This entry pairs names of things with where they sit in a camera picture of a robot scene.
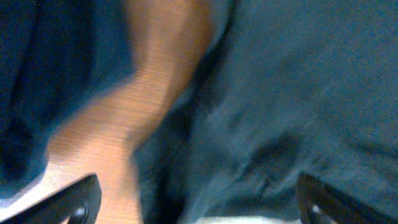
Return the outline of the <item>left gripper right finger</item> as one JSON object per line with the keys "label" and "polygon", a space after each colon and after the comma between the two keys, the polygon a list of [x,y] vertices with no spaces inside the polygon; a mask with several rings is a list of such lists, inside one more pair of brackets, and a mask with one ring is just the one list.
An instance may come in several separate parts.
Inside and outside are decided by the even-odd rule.
{"label": "left gripper right finger", "polygon": [[298,177],[296,196],[303,224],[397,224],[396,218],[306,173]]}

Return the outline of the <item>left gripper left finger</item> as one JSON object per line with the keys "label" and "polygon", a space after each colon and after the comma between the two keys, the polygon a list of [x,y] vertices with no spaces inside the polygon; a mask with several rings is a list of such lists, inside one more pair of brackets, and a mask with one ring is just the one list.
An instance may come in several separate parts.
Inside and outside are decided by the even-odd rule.
{"label": "left gripper left finger", "polygon": [[94,224],[101,196],[97,175],[88,174],[1,224]]}

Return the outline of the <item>dark green t-shirt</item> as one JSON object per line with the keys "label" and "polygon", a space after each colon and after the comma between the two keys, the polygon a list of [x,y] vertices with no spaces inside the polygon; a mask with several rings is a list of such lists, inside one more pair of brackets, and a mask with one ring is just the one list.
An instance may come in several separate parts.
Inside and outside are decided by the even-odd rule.
{"label": "dark green t-shirt", "polygon": [[214,1],[195,78],[135,152],[145,223],[299,219],[299,173],[397,216],[397,2]]}

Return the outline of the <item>folded navy blue garment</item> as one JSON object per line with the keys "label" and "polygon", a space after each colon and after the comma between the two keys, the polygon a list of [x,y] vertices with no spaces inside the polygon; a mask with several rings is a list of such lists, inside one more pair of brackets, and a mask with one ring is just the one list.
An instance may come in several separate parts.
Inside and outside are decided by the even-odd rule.
{"label": "folded navy blue garment", "polygon": [[1,198],[46,168],[55,128],[133,71],[113,0],[1,1]]}

